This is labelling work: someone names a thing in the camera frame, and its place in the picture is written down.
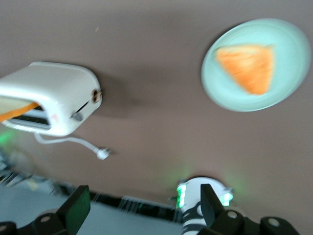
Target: orange food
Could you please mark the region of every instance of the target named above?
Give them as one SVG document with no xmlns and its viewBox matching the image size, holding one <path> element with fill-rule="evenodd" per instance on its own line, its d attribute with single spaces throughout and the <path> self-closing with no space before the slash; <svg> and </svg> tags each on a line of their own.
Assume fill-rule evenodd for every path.
<svg viewBox="0 0 313 235">
<path fill-rule="evenodd" d="M 32 101 L 0 97 L 0 122 L 20 116 L 36 107 L 38 104 Z"/>
<path fill-rule="evenodd" d="M 269 90 L 274 69 L 272 47 L 240 45 L 221 47 L 216 51 L 221 67 L 250 94 Z"/>
</svg>

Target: screw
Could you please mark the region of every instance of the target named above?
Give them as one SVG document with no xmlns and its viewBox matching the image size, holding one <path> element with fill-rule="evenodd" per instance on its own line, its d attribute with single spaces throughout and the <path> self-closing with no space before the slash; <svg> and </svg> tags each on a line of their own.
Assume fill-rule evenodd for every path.
<svg viewBox="0 0 313 235">
<path fill-rule="evenodd" d="M 280 225 L 280 223 L 278 222 L 277 219 L 270 218 L 270 219 L 268 219 L 268 222 L 270 225 L 272 225 L 274 227 L 279 227 L 279 225 Z"/>
<path fill-rule="evenodd" d="M 234 211 L 229 211 L 227 213 L 228 217 L 232 218 L 232 219 L 236 219 L 238 217 L 238 215 L 234 212 Z"/>
<path fill-rule="evenodd" d="M 49 219 L 50 219 L 50 216 L 45 216 L 41 218 L 40 222 L 44 223 L 44 222 L 47 222 Z"/>
</svg>

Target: power cord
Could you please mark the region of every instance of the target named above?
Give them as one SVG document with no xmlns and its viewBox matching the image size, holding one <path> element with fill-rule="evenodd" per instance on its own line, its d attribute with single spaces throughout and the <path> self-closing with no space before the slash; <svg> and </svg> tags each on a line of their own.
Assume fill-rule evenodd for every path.
<svg viewBox="0 0 313 235">
<path fill-rule="evenodd" d="M 35 136 L 35 139 L 41 144 L 63 143 L 66 141 L 80 143 L 83 146 L 90 149 L 92 152 L 94 152 L 97 155 L 97 158 L 100 160 L 105 160 L 111 152 L 108 148 L 98 148 L 94 146 L 93 144 L 89 143 L 88 141 L 80 139 L 80 138 L 68 137 L 68 138 L 57 139 L 57 140 L 44 140 L 41 137 L 41 135 L 37 132 L 34 133 L 34 136 Z"/>
</svg>

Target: led light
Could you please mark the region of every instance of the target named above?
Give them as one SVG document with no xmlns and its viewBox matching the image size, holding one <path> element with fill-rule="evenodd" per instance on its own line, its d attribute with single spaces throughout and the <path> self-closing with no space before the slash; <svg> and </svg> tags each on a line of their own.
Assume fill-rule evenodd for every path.
<svg viewBox="0 0 313 235">
<path fill-rule="evenodd" d="M 233 197 L 234 197 L 233 194 L 228 192 L 225 195 L 223 195 L 222 197 L 220 197 L 220 201 L 224 207 L 228 207 L 229 202 L 233 199 Z"/>
<path fill-rule="evenodd" d="M 12 139 L 13 139 L 13 132 L 12 131 L 5 132 L 4 134 L 0 135 L 0 145 L 7 144 Z"/>
<path fill-rule="evenodd" d="M 182 208 L 185 204 L 186 185 L 180 185 L 177 188 L 176 208 Z"/>
</svg>

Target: plate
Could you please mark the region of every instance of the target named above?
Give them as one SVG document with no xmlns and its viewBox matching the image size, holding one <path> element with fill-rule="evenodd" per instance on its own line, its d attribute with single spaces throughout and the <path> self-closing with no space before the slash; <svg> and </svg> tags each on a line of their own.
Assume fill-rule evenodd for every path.
<svg viewBox="0 0 313 235">
<path fill-rule="evenodd" d="M 273 46 L 275 69 L 269 91 L 249 94 L 215 59 L 219 47 L 242 44 Z M 311 48 L 304 33 L 289 22 L 258 19 L 240 24 L 221 36 L 207 52 L 201 69 L 204 90 L 218 105 L 251 112 L 270 107 L 291 95 L 305 79 L 311 64 Z"/>
</svg>

